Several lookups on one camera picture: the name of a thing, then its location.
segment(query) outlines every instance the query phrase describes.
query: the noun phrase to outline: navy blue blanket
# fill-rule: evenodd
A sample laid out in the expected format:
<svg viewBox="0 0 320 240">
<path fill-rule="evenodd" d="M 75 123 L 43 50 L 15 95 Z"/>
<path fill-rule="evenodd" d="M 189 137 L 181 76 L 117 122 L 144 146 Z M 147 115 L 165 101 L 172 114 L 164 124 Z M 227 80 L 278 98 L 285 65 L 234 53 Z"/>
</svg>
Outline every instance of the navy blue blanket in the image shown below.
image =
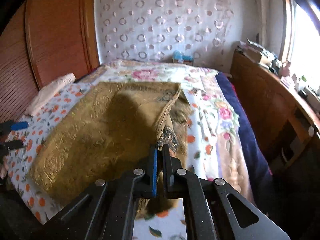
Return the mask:
<svg viewBox="0 0 320 240">
<path fill-rule="evenodd" d="M 276 211 L 275 190 L 267 161 L 259 149 L 249 120 L 226 76 L 219 72 L 217 82 L 226 100 L 239 117 L 239 137 L 244 160 L 247 165 L 252 193 L 257 207 L 264 213 Z"/>
</svg>

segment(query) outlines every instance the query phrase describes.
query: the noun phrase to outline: small box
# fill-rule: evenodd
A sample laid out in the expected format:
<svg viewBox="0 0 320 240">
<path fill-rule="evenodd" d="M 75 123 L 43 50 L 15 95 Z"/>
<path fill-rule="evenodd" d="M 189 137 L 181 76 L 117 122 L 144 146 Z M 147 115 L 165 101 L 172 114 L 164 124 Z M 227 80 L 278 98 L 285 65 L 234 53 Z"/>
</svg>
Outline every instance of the small box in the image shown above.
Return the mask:
<svg viewBox="0 0 320 240">
<path fill-rule="evenodd" d="M 273 60 L 271 57 L 268 58 L 267 56 L 263 55 L 261 52 L 254 51 L 250 48 L 246 49 L 245 53 L 255 62 L 259 62 L 262 64 L 270 63 Z"/>
</svg>

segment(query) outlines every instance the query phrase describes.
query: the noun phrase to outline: wooden door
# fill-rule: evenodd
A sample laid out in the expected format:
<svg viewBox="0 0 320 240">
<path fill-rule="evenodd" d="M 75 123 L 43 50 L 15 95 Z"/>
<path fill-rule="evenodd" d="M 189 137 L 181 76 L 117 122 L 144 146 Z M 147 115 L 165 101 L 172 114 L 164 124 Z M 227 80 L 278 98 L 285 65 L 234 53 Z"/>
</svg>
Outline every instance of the wooden door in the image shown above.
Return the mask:
<svg viewBox="0 0 320 240">
<path fill-rule="evenodd" d="M 73 73 L 90 72 L 83 36 L 82 0 L 28 0 L 26 38 L 39 87 Z"/>
<path fill-rule="evenodd" d="M 25 40 L 25 7 L 23 3 L 0 36 L 0 123 L 17 120 L 38 92 Z"/>
</svg>

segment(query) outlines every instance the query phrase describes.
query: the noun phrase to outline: folded white cloth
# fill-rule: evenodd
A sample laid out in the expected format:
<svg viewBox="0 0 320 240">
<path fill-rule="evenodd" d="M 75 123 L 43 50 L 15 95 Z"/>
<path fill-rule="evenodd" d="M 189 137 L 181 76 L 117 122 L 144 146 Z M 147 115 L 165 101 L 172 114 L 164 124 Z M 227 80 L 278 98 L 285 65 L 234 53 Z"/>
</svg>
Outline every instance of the folded white cloth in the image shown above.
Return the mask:
<svg viewBox="0 0 320 240">
<path fill-rule="evenodd" d="M 24 114 L 31 116 L 36 115 L 40 111 L 41 107 L 44 106 L 56 93 L 58 93 L 60 89 L 73 83 L 75 80 L 76 77 L 73 73 L 58 77 L 38 92 L 38 95 L 32 100 Z"/>
</svg>

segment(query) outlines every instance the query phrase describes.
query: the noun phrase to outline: bed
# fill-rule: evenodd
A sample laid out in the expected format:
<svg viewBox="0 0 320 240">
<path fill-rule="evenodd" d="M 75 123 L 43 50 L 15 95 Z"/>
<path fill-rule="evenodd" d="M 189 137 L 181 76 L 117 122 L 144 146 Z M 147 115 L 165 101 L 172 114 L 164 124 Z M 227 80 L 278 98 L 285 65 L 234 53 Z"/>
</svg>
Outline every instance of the bed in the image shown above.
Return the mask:
<svg viewBox="0 0 320 240">
<path fill-rule="evenodd" d="M 26 130 L 12 132 L 24 149 L 8 156 L 8 176 L 23 202 L 42 224 L 62 208 L 29 176 L 44 141 L 72 107 L 99 82 L 179 82 L 193 109 L 188 119 L 187 168 L 202 179 L 225 178 L 264 213 L 272 213 L 273 183 L 249 121 L 231 83 L 213 69 L 183 64 L 116 60 L 59 91 Z M 135 221 L 132 239 L 187 239 L 182 200 L 177 207 Z"/>
</svg>

